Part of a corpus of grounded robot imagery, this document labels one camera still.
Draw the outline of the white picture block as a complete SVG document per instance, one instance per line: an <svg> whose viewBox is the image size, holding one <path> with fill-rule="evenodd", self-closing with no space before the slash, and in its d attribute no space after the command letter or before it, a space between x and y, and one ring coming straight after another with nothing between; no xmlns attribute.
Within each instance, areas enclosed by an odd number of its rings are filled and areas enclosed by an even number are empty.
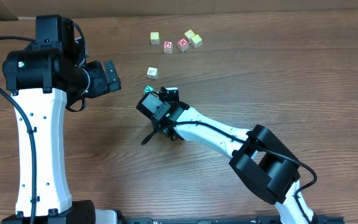
<svg viewBox="0 0 358 224"><path fill-rule="evenodd" d="M149 67L147 70L147 78L156 80L158 78L158 69Z"/></svg>

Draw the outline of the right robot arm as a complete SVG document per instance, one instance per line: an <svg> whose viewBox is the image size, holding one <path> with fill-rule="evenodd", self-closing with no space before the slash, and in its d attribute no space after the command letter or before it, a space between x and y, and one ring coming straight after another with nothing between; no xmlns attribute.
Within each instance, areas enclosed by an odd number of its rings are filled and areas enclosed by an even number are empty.
<svg viewBox="0 0 358 224"><path fill-rule="evenodd" d="M316 172L265 126L241 129L210 119L180 101L177 88L154 91L147 86L136 108L153 127L142 144L162 133L171 141L197 142L226 156L242 183L277 209L277 216L257 217L254 223L344 223L342 217L317 215L307 206L301 192L316 183Z"/></svg>

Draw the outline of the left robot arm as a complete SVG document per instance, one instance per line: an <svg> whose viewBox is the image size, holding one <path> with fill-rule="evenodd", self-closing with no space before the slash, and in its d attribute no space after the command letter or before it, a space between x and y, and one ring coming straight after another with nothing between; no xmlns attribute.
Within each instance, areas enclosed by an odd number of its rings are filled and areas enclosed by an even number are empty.
<svg viewBox="0 0 358 224"><path fill-rule="evenodd" d="M66 111L121 89L112 61L86 60L80 28L59 15L38 16L35 39L10 52L2 71L14 102L20 181L16 211L5 223L118 223L114 210L72 199L65 172Z"/></svg>

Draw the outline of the red block letter O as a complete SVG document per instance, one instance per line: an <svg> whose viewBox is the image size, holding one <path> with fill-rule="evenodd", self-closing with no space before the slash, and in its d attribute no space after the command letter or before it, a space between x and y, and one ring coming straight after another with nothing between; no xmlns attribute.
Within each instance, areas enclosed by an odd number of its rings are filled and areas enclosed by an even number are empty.
<svg viewBox="0 0 358 224"><path fill-rule="evenodd" d="M173 53L173 42L165 41L163 43L163 52L165 54L172 54Z"/></svg>

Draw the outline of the red block letter E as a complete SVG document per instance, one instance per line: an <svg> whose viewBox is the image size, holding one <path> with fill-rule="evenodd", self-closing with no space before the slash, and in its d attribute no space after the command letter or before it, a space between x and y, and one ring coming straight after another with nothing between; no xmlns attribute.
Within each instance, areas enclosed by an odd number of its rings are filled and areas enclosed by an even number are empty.
<svg viewBox="0 0 358 224"><path fill-rule="evenodd" d="M177 41L177 47L180 51L186 52L189 48L189 42L186 38L181 38Z"/></svg>

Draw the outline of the yellow block far left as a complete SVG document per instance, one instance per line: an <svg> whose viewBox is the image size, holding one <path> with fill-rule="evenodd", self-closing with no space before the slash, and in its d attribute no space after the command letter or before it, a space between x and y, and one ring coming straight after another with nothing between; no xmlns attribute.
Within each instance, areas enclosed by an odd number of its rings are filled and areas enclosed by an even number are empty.
<svg viewBox="0 0 358 224"><path fill-rule="evenodd" d="M158 32L150 33L150 43L152 45L158 45L160 43L160 35Z"/></svg>

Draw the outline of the yellow block right of E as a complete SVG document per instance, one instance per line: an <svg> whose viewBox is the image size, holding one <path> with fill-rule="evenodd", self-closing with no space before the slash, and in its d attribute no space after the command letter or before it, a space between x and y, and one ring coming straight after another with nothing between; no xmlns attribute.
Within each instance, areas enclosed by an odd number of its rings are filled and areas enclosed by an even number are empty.
<svg viewBox="0 0 358 224"><path fill-rule="evenodd" d="M203 40L199 34L196 34L191 38L191 43L192 43L193 47L197 49L198 47L200 47L202 45Z"/></svg>

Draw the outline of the yellow block back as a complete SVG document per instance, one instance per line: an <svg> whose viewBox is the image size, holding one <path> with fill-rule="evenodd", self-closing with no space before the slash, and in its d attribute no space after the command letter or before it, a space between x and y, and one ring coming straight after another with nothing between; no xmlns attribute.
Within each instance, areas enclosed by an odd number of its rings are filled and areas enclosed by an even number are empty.
<svg viewBox="0 0 358 224"><path fill-rule="evenodd" d="M185 39L186 39L189 43L191 43L192 37L195 36L195 33L194 33L191 29L189 29L189 30L187 30L187 31L184 33L184 36L185 36Z"/></svg>

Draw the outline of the cardboard box wall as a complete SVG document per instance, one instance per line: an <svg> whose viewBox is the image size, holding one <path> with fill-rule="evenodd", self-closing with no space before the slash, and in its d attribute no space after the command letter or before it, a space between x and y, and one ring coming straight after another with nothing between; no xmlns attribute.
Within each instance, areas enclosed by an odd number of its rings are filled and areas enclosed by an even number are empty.
<svg viewBox="0 0 358 224"><path fill-rule="evenodd" d="M358 9L358 0L0 0L0 20Z"/></svg>

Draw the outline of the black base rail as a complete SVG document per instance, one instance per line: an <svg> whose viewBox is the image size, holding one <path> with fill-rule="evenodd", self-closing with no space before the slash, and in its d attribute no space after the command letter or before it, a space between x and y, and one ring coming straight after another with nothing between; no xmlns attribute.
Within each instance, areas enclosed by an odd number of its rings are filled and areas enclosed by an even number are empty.
<svg viewBox="0 0 358 224"><path fill-rule="evenodd" d="M153 219L150 217L120 217L118 224L282 224L278 216L260 216L256 218L181 218Z"/></svg>

